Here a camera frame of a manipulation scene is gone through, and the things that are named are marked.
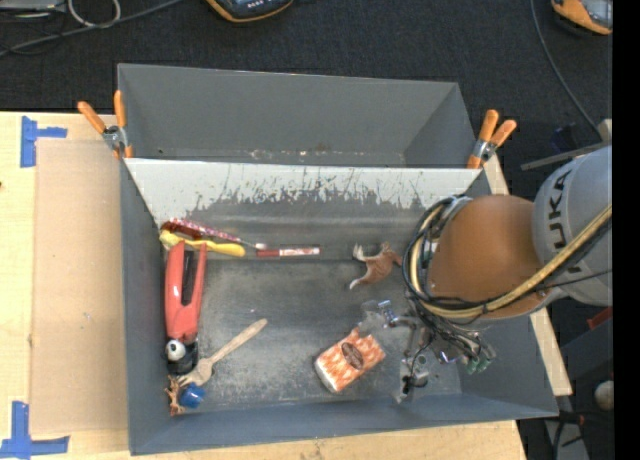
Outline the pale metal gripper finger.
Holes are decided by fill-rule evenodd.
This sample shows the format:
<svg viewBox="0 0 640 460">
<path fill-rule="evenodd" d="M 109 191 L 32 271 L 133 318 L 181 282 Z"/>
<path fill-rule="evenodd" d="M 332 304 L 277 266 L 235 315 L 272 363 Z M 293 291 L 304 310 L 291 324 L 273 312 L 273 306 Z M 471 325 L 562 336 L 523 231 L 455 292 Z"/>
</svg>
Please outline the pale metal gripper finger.
<svg viewBox="0 0 640 460">
<path fill-rule="evenodd" d="M 415 328 L 413 316 L 396 314 L 389 300 L 369 300 L 361 305 L 361 329 L 392 329 L 399 327 Z"/>
<path fill-rule="evenodd" d="M 400 382 L 396 393 L 396 401 L 410 401 L 414 394 L 429 384 L 430 371 L 425 353 L 405 357 L 400 364 Z"/>
</svg>

